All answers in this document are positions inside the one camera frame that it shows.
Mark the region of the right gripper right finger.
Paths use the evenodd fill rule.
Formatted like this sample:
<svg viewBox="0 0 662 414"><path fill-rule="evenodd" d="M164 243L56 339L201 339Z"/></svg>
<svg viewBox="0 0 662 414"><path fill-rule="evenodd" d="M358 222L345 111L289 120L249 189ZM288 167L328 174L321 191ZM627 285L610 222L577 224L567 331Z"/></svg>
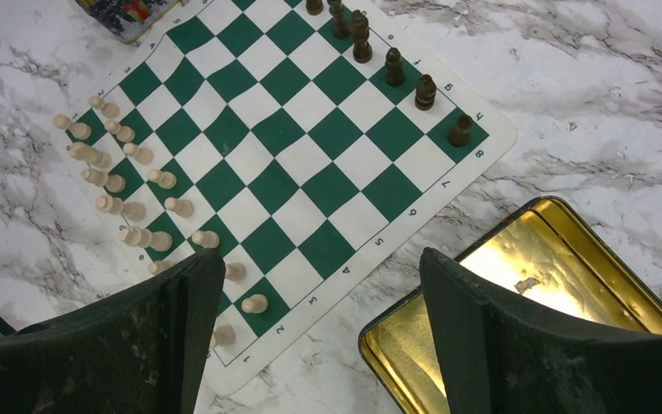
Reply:
<svg viewBox="0 0 662 414"><path fill-rule="evenodd" d="M662 413L662 336L567 315L434 248L419 264L453 413Z"/></svg>

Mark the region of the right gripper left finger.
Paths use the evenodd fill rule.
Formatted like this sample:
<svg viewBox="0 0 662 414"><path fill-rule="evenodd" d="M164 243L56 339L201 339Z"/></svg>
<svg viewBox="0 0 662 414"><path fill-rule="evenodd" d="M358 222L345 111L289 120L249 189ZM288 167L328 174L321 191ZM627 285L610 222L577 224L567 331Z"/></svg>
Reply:
<svg viewBox="0 0 662 414"><path fill-rule="evenodd" d="M0 335L0 413L191 413L225 264L215 249Z"/></svg>

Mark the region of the dark brown rook piece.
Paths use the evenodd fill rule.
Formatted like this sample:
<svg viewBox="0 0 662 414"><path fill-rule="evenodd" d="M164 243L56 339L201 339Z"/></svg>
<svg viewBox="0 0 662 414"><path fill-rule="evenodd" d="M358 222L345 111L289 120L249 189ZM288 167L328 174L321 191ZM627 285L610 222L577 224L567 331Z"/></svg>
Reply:
<svg viewBox="0 0 662 414"><path fill-rule="evenodd" d="M465 146L470 140L473 125L474 121L467 114L458 116L447 136L449 144L453 147Z"/></svg>

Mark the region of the dark brown king piece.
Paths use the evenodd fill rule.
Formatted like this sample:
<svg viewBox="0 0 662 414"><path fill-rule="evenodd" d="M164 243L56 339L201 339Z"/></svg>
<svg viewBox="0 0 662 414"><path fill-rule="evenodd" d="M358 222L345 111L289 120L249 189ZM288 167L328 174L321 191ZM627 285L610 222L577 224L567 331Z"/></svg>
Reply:
<svg viewBox="0 0 662 414"><path fill-rule="evenodd" d="M361 10L352 12L349 29L353 38L353 58L356 62L365 64L372 58L372 46L369 43L369 21Z"/></svg>

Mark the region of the dark brown queen piece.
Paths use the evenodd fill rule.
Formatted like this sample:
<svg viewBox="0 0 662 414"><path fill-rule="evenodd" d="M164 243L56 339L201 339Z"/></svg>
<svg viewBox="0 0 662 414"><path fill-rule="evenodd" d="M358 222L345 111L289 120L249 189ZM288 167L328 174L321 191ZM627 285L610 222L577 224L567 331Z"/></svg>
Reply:
<svg viewBox="0 0 662 414"><path fill-rule="evenodd" d="M332 34L336 39L346 39L350 35L345 17L345 6L341 0L327 0L330 15L333 17Z"/></svg>

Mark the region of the dark brown chess piece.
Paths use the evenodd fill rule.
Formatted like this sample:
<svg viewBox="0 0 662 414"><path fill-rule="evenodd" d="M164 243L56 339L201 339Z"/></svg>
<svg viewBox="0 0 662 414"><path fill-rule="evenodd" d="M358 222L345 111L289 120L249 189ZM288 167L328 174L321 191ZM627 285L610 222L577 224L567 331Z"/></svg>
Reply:
<svg viewBox="0 0 662 414"><path fill-rule="evenodd" d="M306 0L305 1L306 11L310 16L317 16L323 12L323 1L322 0Z"/></svg>

